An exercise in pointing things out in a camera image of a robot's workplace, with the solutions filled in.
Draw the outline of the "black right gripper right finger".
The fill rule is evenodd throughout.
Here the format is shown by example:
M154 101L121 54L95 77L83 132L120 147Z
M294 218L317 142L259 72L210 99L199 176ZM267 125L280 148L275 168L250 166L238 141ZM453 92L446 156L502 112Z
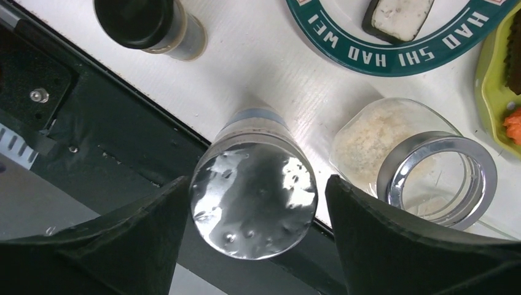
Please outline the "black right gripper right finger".
M520 243L440 226L332 175L326 202L349 294L519 294Z

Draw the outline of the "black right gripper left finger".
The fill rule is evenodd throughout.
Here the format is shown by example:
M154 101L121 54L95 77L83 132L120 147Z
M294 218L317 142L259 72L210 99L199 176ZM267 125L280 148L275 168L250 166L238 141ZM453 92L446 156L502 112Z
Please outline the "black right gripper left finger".
M2 294L168 294L189 179L51 236L1 242Z

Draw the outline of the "silver lid blue shaker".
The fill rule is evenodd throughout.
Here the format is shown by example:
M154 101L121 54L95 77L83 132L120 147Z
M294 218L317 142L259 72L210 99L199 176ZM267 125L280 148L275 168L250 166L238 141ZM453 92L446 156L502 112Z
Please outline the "silver lid blue shaker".
M269 106L232 116L195 167L189 192L202 239L250 261L295 247L318 207L311 164Z

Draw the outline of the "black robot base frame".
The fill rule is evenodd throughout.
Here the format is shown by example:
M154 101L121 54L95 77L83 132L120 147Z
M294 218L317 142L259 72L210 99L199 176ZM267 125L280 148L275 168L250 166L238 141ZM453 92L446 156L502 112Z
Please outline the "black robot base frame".
M1 18L1 119L41 153L36 174L100 216L158 192L195 168L206 144L103 71L20 5ZM273 259L219 256L189 217L178 260L234 294L345 294L330 237L317 224Z

